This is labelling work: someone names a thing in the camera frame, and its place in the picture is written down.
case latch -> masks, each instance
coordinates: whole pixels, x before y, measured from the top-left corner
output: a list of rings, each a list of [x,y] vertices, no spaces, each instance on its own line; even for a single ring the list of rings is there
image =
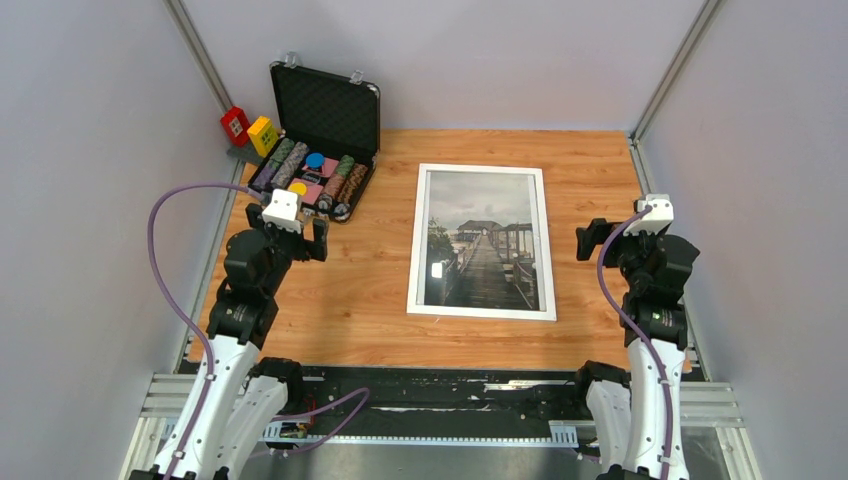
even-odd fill
[[[365,74],[362,73],[362,70],[355,70],[353,75],[350,76],[350,83],[354,85],[359,85],[362,83],[362,79],[365,77]]]
[[[283,65],[286,68],[294,68],[300,65],[300,57],[297,56],[297,52],[286,52],[286,56],[283,58]]]

white picture frame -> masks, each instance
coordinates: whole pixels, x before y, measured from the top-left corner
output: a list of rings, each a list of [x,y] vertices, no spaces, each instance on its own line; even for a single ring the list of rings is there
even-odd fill
[[[541,169],[420,165],[407,313],[556,321],[551,258]]]

wooden tabletop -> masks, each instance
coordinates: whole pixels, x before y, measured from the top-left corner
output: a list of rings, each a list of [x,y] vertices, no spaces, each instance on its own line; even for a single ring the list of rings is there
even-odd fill
[[[592,359],[628,366],[624,333],[598,288],[595,257],[575,260],[575,228],[624,220],[640,195],[623,133],[387,130],[377,170],[347,225],[331,224],[326,263],[296,263],[277,302],[263,356],[305,364],[576,369]],[[557,321],[406,314],[420,163],[544,171]],[[254,171],[248,166],[243,180]],[[239,194],[225,238],[248,228]],[[223,245],[200,324],[223,279]],[[607,282],[616,298],[625,283]],[[200,358],[195,342],[192,359]]]

gray wall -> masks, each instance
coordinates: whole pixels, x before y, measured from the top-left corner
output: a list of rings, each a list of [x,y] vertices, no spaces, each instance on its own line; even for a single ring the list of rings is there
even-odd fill
[[[0,65],[0,477],[116,478],[184,332],[147,215],[172,186],[229,178],[220,111],[157,1],[3,2]],[[158,223],[184,305],[221,205],[190,194]]]
[[[276,119],[268,64],[383,91],[403,128],[627,129],[702,0],[186,0],[233,101]]]
[[[844,478],[848,3],[728,1],[645,141],[768,479]]]

open black case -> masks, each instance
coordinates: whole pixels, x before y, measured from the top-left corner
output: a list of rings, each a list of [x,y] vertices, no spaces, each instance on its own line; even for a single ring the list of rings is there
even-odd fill
[[[343,216],[344,219],[338,218],[339,215],[334,214],[332,207],[321,210],[316,204],[305,200],[302,203],[301,209],[306,214],[326,215],[337,222],[347,223],[377,167],[377,152],[380,150],[380,89],[372,83],[363,82],[362,73],[358,71],[351,77],[344,77],[298,66],[297,57],[292,54],[287,55],[285,63],[274,62],[270,68],[285,138],[307,144],[310,153],[318,152],[336,160],[350,155],[357,164],[368,167],[364,179],[350,199],[350,213]],[[251,189],[258,192],[272,191],[270,182],[257,185],[256,180],[280,143],[277,142],[250,178]],[[297,172],[304,171],[304,163],[305,160],[301,161]],[[297,177],[296,174],[286,186]],[[321,178],[320,185],[323,187],[327,181],[327,178]]]

